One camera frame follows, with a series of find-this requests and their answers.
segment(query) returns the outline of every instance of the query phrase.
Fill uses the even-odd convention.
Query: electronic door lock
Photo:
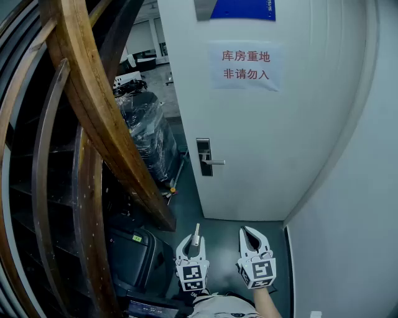
[[[197,138],[198,155],[202,176],[213,176],[213,165],[225,165],[225,160],[212,160],[209,138]]]

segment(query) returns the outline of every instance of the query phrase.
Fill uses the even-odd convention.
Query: plastic wrap
[[[177,144],[156,95],[129,93],[116,102],[149,173],[156,181],[170,179],[178,166]]]

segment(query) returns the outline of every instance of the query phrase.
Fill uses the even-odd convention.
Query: floor
[[[184,143],[182,125],[171,122],[170,126],[175,134],[177,144]],[[278,292],[272,293],[271,297],[282,317],[289,317],[289,261],[282,222],[238,222],[205,219],[201,211],[190,162],[184,165],[178,180],[177,190],[178,194],[170,202],[171,211],[177,219],[176,232],[161,232],[150,229],[151,232],[176,248],[187,235],[195,231],[196,224],[200,223],[201,234],[206,239],[206,257],[210,262],[207,287],[212,293],[234,291],[252,299],[252,291],[246,288],[235,264],[240,257],[238,253],[239,228],[242,225],[248,225],[257,229],[268,238],[276,257],[277,278],[274,286],[278,289]],[[167,297],[171,298],[177,292],[178,278],[174,276]]]
[[[166,118],[180,117],[174,83],[166,85],[170,73],[170,64],[157,65],[154,70],[141,72],[142,79],[147,82],[148,91],[153,92],[163,103],[162,109]]]

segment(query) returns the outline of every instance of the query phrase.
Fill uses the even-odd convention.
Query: label
[[[279,44],[260,41],[211,41],[208,44],[213,88],[280,91],[283,54]]]
[[[127,313],[130,317],[175,318],[178,313],[178,309],[165,308],[161,306],[144,304],[142,302],[130,301]]]
[[[132,237],[132,240],[133,240],[133,241],[137,241],[137,242],[141,242],[141,241],[142,241],[142,237],[134,235],[134,236]]]

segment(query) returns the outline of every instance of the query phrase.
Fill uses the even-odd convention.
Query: white door
[[[167,50],[205,217],[284,220],[328,158],[363,66],[363,0],[276,1],[276,21],[197,22],[193,0],[159,0]],[[212,89],[211,40],[284,46],[282,89]],[[202,176],[197,138],[209,138]]]

